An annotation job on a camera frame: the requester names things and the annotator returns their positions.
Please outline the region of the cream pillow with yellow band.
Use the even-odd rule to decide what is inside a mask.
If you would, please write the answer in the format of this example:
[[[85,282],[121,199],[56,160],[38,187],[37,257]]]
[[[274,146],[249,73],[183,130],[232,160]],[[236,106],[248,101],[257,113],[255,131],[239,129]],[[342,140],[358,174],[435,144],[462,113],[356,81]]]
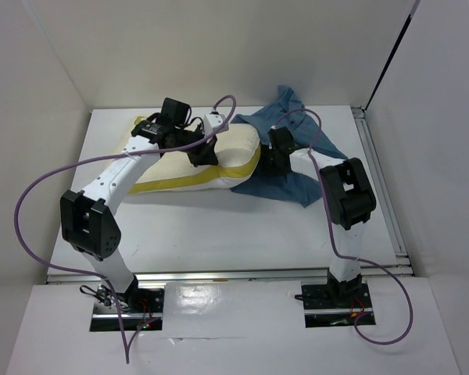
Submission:
[[[216,165],[193,166],[186,152],[168,152],[144,172],[130,193],[229,189],[247,181],[260,160],[256,129],[249,124],[227,125],[214,143]]]

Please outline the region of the blue fabric pillowcase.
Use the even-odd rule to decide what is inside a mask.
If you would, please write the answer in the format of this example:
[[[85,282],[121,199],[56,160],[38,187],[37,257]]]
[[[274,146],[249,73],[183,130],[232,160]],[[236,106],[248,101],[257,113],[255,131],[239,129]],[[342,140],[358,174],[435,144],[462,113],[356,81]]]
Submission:
[[[238,114],[233,123],[246,123],[253,126],[263,144],[269,143],[269,129],[277,124],[290,130],[298,145],[307,146],[317,138],[313,149],[336,159],[348,157],[333,144],[326,134],[318,134],[318,125],[312,116],[304,113],[303,102],[289,86],[279,86],[275,100],[252,114]],[[306,208],[321,199],[319,184],[311,177],[299,173],[269,177],[257,168],[245,182],[235,186],[231,192],[258,198],[267,198],[281,202],[299,203]]]

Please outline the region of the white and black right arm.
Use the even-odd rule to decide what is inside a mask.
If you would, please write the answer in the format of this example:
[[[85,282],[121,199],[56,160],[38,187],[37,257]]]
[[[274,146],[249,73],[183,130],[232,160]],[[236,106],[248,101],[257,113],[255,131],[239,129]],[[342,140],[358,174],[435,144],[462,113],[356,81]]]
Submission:
[[[358,158],[334,158],[297,145],[285,127],[270,129],[269,140],[261,147],[264,175],[298,173],[320,185],[334,257],[328,267],[325,291],[317,297],[334,306],[348,305],[361,288],[363,232],[377,205],[363,163]]]

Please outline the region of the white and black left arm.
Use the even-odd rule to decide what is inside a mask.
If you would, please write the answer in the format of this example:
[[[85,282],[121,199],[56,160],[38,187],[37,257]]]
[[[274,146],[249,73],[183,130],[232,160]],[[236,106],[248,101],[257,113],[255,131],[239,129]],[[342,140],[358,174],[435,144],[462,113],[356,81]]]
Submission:
[[[115,215],[121,202],[144,172],[164,155],[165,148],[186,153],[193,166],[218,163],[215,133],[226,128],[216,110],[188,130],[190,105],[165,98],[162,108],[140,120],[132,129],[121,157],[113,160],[80,191],[68,190],[60,199],[63,239],[104,276],[112,291],[110,301],[122,312],[141,312],[152,295],[138,286],[119,251],[121,231]]]

